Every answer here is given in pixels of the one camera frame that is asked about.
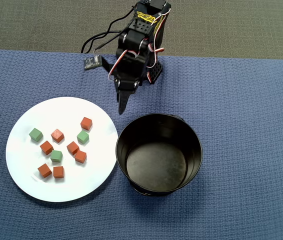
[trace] paper plate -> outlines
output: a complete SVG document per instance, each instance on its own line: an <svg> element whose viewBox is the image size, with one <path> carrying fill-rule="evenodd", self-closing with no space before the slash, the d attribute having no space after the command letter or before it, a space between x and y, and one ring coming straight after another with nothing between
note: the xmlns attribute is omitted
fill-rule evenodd
<svg viewBox="0 0 283 240"><path fill-rule="evenodd" d="M82 119L92 120L92 128L86 131L89 141L81 144L77 135L83 130ZM36 128L43 134L35 142L29 133ZM51 133L59 129L64 139L57 143ZM43 101L27 112L12 128L6 146L6 163L15 183L27 194L48 202L66 202L81 198L98 188L110 175L116 163L118 134L111 118L100 107L84 99L58 97ZM63 154L61 162L53 162L40 145L50 142L54 150ZM75 142L87 153L85 163L75 161L67 145ZM64 178L54 178L53 173L43 178L38 168L47 164L64 167Z"/></svg>

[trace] gray carpet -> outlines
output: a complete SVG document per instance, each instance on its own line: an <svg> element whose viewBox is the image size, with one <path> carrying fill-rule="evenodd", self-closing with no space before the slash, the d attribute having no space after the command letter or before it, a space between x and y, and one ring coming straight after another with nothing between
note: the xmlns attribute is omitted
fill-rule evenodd
<svg viewBox="0 0 283 240"><path fill-rule="evenodd" d="M283 0L170 0L162 54L283 59ZM0 0L0 49L74 52L136 0ZM114 24L120 30L128 20ZM102 53L115 53L117 41Z"/></svg>

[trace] yellow label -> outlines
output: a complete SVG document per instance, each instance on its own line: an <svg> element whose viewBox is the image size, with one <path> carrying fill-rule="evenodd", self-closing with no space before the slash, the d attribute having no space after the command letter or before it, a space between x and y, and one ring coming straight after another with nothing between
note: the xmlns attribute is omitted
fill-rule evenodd
<svg viewBox="0 0 283 240"><path fill-rule="evenodd" d="M144 19L145 21L150 22L150 23L153 23L153 21L156 19L154 16L142 13L141 11L138 11L137 15L139 18Z"/></svg>
<svg viewBox="0 0 283 240"><path fill-rule="evenodd" d="M163 21L163 16L161 16L160 21L157 23L155 30L153 31L153 35L155 36L157 29L160 27L161 23Z"/></svg>

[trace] black pot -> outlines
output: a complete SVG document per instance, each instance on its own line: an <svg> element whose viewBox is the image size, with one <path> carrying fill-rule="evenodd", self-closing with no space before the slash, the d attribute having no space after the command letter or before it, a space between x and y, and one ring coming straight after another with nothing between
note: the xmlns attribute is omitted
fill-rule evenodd
<svg viewBox="0 0 283 240"><path fill-rule="evenodd" d="M149 114L120 134L116 158L132 187L146 196L165 196L184 187L203 159L199 138L180 117Z"/></svg>

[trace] textured cloth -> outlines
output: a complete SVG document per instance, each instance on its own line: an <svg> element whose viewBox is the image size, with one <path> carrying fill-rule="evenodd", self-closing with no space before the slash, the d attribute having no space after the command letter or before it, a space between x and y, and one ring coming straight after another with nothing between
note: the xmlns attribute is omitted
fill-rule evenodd
<svg viewBox="0 0 283 240"><path fill-rule="evenodd" d="M137 1L0 0L0 49L80 53L87 39L107 31ZM283 59L283 0L168 2L163 55ZM114 40L100 52L115 54L117 45Z"/></svg>
<svg viewBox="0 0 283 240"><path fill-rule="evenodd" d="M283 240L283 60L161 57L159 80L119 115L114 84L102 68L84 71L84 57L0 50L0 239ZM29 108L63 96L100 106L119 134L144 114L181 116L202 144L197 176L146 197L116 165L78 200L27 195L6 166L9 133Z"/></svg>

